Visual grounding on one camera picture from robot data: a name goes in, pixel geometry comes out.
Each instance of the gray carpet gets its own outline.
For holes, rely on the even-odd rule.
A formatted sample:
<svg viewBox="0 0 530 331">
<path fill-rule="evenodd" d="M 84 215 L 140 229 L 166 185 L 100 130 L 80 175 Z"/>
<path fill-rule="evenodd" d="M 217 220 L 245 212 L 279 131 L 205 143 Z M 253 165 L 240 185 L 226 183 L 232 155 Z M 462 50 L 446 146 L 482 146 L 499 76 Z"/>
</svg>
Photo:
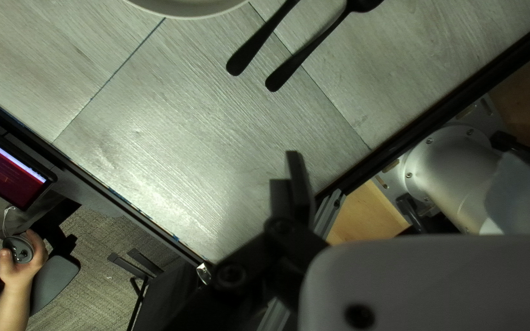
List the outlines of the gray carpet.
<svg viewBox="0 0 530 331">
<path fill-rule="evenodd" d="M 136 302 L 131 275 L 107 260 L 132 248 L 166 267 L 178 255 L 126 218 L 112 219 L 81 207 L 61 226 L 78 237 L 72 255 L 81 271 L 49 305 L 30 318 L 28 331 L 124 331 Z"/>
</svg>

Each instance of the game controller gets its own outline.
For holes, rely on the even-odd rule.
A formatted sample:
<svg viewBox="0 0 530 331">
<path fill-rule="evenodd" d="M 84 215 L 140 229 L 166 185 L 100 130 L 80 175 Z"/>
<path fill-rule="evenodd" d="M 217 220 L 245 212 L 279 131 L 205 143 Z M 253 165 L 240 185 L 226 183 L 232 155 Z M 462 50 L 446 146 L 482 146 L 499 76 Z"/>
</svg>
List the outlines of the game controller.
<svg viewBox="0 0 530 331">
<path fill-rule="evenodd" d="M 6 237 L 3 240 L 3 248 L 11 251 L 15 263 L 28 263 L 34 257 L 34 246 L 32 246 L 26 232 Z"/>
</svg>

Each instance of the screw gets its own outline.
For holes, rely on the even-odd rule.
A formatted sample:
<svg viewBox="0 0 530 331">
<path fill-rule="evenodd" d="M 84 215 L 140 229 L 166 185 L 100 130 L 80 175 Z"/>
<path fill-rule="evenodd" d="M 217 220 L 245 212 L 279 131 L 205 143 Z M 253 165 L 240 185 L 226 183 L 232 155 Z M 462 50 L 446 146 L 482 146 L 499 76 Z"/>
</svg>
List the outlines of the screw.
<svg viewBox="0 0 530 331">
<path fill-rule="evenodd" d="M 247 271 L 238 263 L 231 263 L 218 270 L 216 279 L 222 287 L 239 287 L 247 278 Z"/>
<path fill-rule="evenodd" d="M 350 305 L 344 311 L 344 318 L 351 327 L 367 329 L 375 322 L 375 317 L 370 308 L 364 305 Z"/>
</svg>

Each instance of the table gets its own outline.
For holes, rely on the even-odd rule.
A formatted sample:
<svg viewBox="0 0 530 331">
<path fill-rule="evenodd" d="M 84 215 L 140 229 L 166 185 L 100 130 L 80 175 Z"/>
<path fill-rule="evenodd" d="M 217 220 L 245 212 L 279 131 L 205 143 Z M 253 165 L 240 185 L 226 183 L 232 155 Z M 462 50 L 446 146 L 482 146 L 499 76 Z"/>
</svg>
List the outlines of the table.
<svg viewBox="0 0 530 331">
<path fill-rule="evenodd" d="M 0 0 L 0 105 L 217 261 L 262 229 L 284 150 L 304 154 L 320 190 L 530 31 L 530 0 L 386 0 L 272 94 L 267 75 L 341 6 L 299 3 L 229 76 L 280 3 L 176 21 L 114 0 Z"/>
</svg>

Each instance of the red screen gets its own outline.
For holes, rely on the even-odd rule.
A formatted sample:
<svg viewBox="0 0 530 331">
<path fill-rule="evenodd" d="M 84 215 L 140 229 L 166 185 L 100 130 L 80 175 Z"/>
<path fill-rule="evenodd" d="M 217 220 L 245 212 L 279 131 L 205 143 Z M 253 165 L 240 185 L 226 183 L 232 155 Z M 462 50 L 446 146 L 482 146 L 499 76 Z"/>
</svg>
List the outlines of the red screen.
<svg viewBox="0 0 530 331">
<path fill-rule="evenodd" d="M 0 148 L 0 196 L 25 209 L 44 186 L 45 179 Z"/>
</svg>

